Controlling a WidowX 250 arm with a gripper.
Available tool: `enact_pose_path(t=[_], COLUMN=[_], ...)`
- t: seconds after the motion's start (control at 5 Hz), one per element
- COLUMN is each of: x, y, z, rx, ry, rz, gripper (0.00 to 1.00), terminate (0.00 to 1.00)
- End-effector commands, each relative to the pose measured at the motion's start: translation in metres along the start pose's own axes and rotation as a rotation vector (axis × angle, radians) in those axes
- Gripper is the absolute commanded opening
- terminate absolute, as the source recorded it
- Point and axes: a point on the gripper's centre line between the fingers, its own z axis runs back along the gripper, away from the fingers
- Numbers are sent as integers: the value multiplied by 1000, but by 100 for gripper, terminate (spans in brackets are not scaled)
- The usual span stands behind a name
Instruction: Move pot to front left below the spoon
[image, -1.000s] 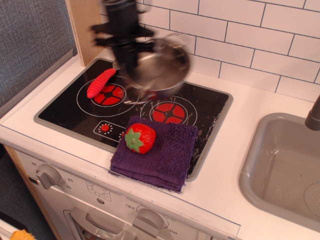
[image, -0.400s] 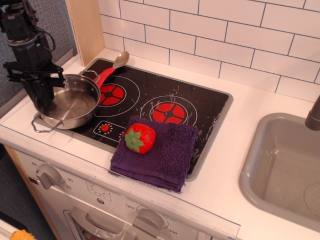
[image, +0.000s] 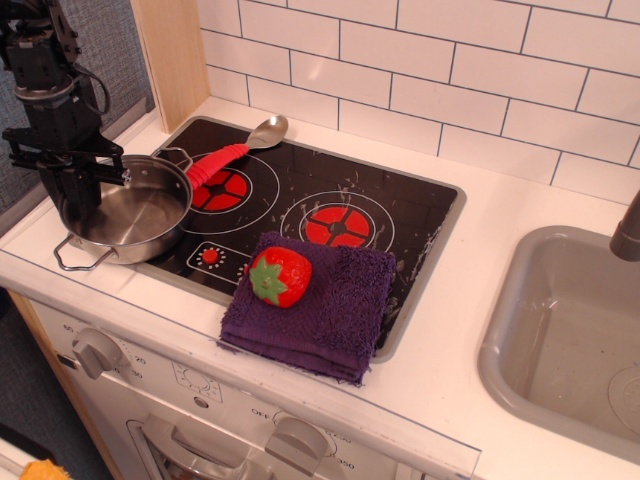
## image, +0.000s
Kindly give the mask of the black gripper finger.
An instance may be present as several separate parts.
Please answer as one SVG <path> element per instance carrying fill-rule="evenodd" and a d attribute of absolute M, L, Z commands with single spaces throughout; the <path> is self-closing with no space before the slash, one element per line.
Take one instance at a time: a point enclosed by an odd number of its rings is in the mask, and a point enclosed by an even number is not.
<path fill-rule="evenodd" d="M 88 218 L 101 203 L 100 185 L 81 170 L 39 167 L 41 181 L 61 219 L 68 223 Z"/>

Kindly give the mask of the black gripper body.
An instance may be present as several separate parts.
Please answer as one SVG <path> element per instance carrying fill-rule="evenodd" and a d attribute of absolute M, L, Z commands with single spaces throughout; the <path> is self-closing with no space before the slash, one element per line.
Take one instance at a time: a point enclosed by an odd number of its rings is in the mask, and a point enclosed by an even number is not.
<path fill-rule="evenodd" d="M 69 84 L 49 90 L 15 87 L 29 125 L 7 128 L 11 158 L 24 168 L 37 163 L 46 167 L 70 167 L 99 182 L 123 185 L 123 149 L 101 134 L 103 113 L 98 110 L 91 84 Z"/>

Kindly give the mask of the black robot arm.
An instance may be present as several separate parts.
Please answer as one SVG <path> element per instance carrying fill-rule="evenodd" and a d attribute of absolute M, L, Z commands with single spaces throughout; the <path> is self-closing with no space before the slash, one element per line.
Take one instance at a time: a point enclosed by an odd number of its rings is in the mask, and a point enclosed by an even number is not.
<path fill-rule="evenodd" d="M 84 220 L 101 205 L 102 184 L 124 186 L 130 173 L 122 147 L 101 133 L 111 97 L 97 100 L 102 81 L 79 64 L 77 38 L 57 1 L 1 4 L 1 59 L 29 122 L 3 131 L 10 158 L 39 173 L 59 211 Z"/>

